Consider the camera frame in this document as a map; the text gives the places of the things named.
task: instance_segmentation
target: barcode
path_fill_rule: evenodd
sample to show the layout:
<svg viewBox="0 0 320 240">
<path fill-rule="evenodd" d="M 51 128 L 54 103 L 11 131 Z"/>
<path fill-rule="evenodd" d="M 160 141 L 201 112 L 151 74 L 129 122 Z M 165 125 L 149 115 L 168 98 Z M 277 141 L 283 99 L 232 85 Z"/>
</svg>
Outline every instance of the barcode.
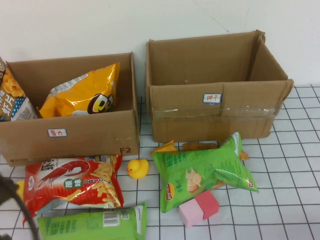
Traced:
<svg viewBox="0 0 320 240">
<path fill-rule="evenodd" d="M 70 81 L 67 81 L 65 83 L 62 83 L 58 86 L 56 86 L 55 88 L 51 89 L 51 92 L 54 96 L 56 96 L 58 93 L 60 92 L 64 92 L 69 90 L 70 88 L 72 88 L 77 82 L 81 81 L 82 79 L 88 77 L 88 74 L 84 74 L 82 76 L 78 76 L 75 79 L 72 79 Z"/>
<path fill-rule="evenodd" d="M 121 214 L 121 219 L 126 219 L 126 220 L 128 220 L 128 219 L 129 219 L 129 213 L 122 213 L 122 214 Z"/>
<path fill-rule="evenodd" d="M 119 226 L 119 214 L 115 212 L 104 212 L 103 213 L 103 226 L 104 227 L 116 227 Z"/>
</svg>

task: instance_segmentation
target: red snack bag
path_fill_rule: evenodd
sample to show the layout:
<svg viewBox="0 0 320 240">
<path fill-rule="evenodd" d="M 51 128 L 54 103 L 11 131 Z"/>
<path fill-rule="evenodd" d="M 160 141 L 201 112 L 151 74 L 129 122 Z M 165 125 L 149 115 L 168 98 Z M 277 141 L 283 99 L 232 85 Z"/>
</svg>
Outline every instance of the red snack bag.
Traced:
<svg viewBox="0 0 320 240">
<path fill-rule="evenodd" d="M 24 203 L 31 215 L 62 200 L 94 208 L 123 207 L 116 174 L 122 156 L 101 155 L 51 159 L 25 167 Z"/>
</svg>

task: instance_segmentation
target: black cable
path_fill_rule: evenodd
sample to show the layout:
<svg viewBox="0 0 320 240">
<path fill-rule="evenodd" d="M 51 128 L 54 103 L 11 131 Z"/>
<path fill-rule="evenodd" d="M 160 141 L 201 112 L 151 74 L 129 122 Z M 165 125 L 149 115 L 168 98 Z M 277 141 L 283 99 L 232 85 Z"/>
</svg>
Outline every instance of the black cable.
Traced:
<svg viewBox="0 0 320 240">
<path fill-rule="evenodd" d="M 22 210 L 22 212 L 23 212 L 28 224 L 30 225 L 30 229 L 31 229 L 31 232 L 32 232 L 32 235 L 33 235 L 33 239 L 34 240 L 39 240 L 36 224 L 33 221 L 32 216 L 29 213 L 27 207 L 25 206 L 24 202 L 22 201 L 22 199 L 17 194 L 16 190 L 14 190 L 10 186 L 8 181 L 3 176 L 1 176 L 1 174 L 0 174 L 0 184 L 6 188 L 6 190 L 11 194 L 11 196 L 14 198 L 14 200 L 18 203 L 18 205 L 21 208 L 21 210 Z"/>
</svg>

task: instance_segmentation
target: white wall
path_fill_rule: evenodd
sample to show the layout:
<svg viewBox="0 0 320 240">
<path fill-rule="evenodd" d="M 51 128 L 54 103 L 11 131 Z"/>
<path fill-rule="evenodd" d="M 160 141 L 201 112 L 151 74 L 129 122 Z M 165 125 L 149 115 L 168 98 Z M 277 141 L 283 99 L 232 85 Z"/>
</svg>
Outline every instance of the white wall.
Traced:
<svg viewBox="0 0 320 240">
<path fill-rule="evenodd" d="M 144 95 L 145 44 L 259 29 L 296 84 L 320 83 L 319 0 L 0 0 L 7 61 L 134 52 Z"/>
</svg>

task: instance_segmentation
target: pink block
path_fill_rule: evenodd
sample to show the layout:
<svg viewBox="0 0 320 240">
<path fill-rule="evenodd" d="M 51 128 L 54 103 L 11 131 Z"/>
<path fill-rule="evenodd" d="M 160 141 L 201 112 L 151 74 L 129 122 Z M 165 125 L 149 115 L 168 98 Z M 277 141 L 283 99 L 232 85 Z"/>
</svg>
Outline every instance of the pink block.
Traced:
<svg viewBox="0 0 320 240">
<path fill-rule="evenodd" d="M 203 219 L 207 219 L 219 212 L 219 203 L 212 193 L 207 190 L 194 197 L 203 211 Z"/>
<path fill-rule="evenodd" d="M 179 206 L 179 215 L 184 225 L 189 228 L 202 221 L 204 212 L 195 199 L 191 199 Z"/>
</svg>

